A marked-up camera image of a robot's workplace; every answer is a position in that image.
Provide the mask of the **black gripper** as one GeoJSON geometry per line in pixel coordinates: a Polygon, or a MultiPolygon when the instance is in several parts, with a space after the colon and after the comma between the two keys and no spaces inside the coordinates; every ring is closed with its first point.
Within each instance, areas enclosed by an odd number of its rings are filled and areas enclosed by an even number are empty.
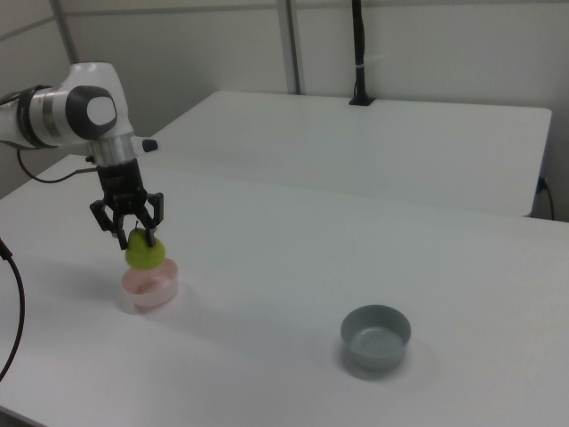
{"type": "Polygon", "coordinates": [[[164,219],[164,194],[147,193],[143,187],[136,159],[112,166],[98,166],[97,174],[103,199],[90,204],[91,212],[102,231],[108,231],[125,251],[128,243],[124,217],[135,215],[144,227],[148,247],[156,246],[156,228],[164,219]]]}

